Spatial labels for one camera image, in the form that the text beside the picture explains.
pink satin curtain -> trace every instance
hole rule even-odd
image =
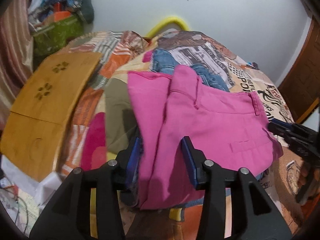
[[[15,98],[33,72],[29,1],[12,0],[0,17],[0,130],[4,129]]]

silver bolt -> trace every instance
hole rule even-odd
[[[117,161],[116,160],[110,160],[110,161],[108,161],[108,165],[109,166],[116,166],[117,165]]]
[[[81,172],[81,168],[79,168],[79,167],[73,169],[74,174],[79,174],[80,172]]]
[[[214,162],[212,160],[205,160],[204,161],[204,165],[208,166],[208,167],[211,167],[214,165]]]
[[[241,168],[240,171],[242,174],[249,174],[249,170],[247,168]]]

door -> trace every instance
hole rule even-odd
[[[292,117],[302,122],[320,92],[320,33],[312,20],[306,42],[290,72],[279,86]]]

blue jeans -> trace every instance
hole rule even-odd
[[[173,74],[176,65],[179,62],[176,61],[170,52],[165,49],[155,49],[153,54],[152,71],[166,74]],[[220,75],[210,73],[202,64],[193,64],[190,66],[198,76],[202,78],[202,83],[206,86],[217,88],[229,92],[229,89]]]

white wall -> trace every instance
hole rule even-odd
[[[317,108],[309,117],[307,120],[305,120],[305,122],[303,122],[303,125],[315,130],[316,132],[319,131],[319,119],[320,118],[320,114],[319,114],[319,108]]]
[[[161,19],[179,16],[192,30],[211,36],[246,61],[257,62],[273,82],[279,82],[292,58],[297,57],[303,31],[310,25],[300,0],[92,0],[92,3],[93,31],[128,29],[144,35]]]

